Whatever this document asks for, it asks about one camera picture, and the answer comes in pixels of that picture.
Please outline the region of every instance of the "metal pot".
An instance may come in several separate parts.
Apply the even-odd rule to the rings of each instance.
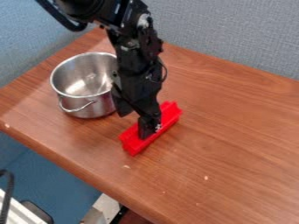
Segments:
[[[116,108],[109,75],[116,71],[117,58],[105,52],[82,53],[64,60],[50,73],[60,109],[78,118],[110,114]]]

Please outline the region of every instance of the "wooden table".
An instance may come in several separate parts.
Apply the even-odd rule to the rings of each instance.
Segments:
[[[165,44],[160,102],[181,120],[129,157],[117,135],[136,115],[61,113],[52,69],[112,52],[89,32],[0,91],[2,132],[153,223],[299,223],[299,82]]]

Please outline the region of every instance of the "red toy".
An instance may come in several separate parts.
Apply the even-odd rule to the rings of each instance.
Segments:
[[[134,156],[149,143],[172,127],[179,121],[183,111],[177,108],[176,102],[165,101],[161,105],[161,123],[163,127],[152,134],[145,140],[137,137],[137,124],[134,124],[120,136],[118,139],[122,143],[122,148],[128,151],[130,156]]]

